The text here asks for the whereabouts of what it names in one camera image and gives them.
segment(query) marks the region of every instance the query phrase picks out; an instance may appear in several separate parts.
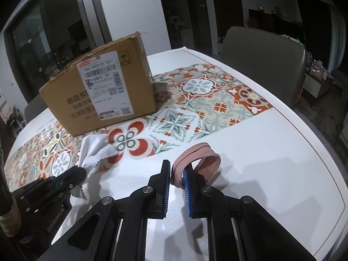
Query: pink fabric roll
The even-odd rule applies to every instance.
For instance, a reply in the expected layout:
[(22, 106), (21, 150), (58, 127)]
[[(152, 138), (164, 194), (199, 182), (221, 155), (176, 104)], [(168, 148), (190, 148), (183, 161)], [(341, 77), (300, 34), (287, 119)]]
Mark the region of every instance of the pink fabric roll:
[(206, 182), (210, 181), (220, 166), (221, 158), (208, 143), (202, 142), (188, 148), (175, 160), (172, 167), (171, 184), (184, 189), (182, 173), (189, 163), (199, 159), (201, 160), (194, 172), (203, 175)]

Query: chair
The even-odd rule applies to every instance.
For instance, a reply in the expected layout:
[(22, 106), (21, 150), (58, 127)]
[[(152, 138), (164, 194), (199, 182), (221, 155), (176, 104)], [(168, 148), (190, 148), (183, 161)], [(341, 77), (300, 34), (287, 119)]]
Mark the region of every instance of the chair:
[(43, 98), (40, 96), (36, 96), (27, 107), (24, 109), (24, 115), (27, 123), (38, 116), (41, 112), (47, 109), (47, 105)]
[(307, 51), (301, 44), (282, 36), (233, 26), (227, 31), (220, 61), (292, 108), (304, 78)]

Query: red label logo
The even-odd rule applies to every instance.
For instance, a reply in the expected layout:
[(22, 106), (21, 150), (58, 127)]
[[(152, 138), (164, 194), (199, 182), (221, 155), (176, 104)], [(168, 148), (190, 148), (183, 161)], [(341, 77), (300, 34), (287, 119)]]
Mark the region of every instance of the red label logo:
[(80, 68), (82, 68), (82, 67), (84, 67), (84, 66), (86, 66), (86, 65), (89, 65), (89, 61), (84, 61), (84, 62), (82, 62), (82, 63), (79, 63), (79, 67), (80, 67)]

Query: white cloth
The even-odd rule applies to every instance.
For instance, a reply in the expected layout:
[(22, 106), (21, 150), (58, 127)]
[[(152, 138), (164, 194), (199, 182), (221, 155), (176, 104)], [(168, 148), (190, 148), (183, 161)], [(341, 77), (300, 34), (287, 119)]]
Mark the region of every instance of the white cloth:
[(82, 140), (80, 150), (79, 167), (87, 171), (86, 180), (71, 190), (71, 194), (86, 199), (82, 185), (88, 183), (91, 174), (98, 170), (101, 162), (107, 163), (107, 158), (117, 155), (117, 150), (111, 144), (107, 143), (107, 134), (91, 134)]

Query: patterned table runner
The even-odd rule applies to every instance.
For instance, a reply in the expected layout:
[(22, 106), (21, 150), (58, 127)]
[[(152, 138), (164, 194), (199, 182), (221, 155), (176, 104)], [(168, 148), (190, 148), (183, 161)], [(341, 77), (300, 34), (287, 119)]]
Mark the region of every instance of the patterned table runner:
[(5, 176), (11, 191), (38, 178), (57, 176), (77, 165), (87, 134), (108, 134), (118, 155), (139, 160), (195, 141), (253, 117), (272, 106), (248, 86), (213, 65), (192, 65), (154, 77), (158, 111), (73, 137), (57, 121), (8, 158)]

